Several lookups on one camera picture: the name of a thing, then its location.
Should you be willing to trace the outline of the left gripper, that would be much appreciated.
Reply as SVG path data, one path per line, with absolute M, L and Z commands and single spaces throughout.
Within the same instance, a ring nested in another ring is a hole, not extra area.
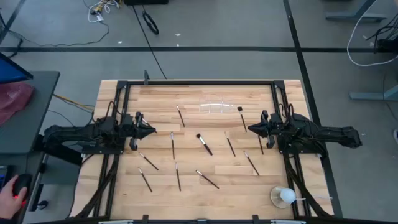
M 123 130 L 125 137 L 130 137 L 129 147 L 132 151 L 136 151 L 138 149 L 138 140 L 142 140 L 146 136 L 156 131 L 155 127 L 142 121 L 142 114 L 140 112 L 136 112 L 135 117 L 131 116 L 130 114 L 126 114 L 124 116 Z

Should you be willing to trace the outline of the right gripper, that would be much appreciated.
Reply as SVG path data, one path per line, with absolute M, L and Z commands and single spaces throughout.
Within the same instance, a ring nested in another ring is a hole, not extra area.
M 248 130 L 256 133 L 260 137 L 266 138 L 266 147 L 271 149 L 275 144 L 274 135 L 279 134 L 279 126 L 281 122 L 282 119 L 278 113 L 268 114 L 267 110 L 263 110 L 262 120 L 256 124 L 248 126 Z

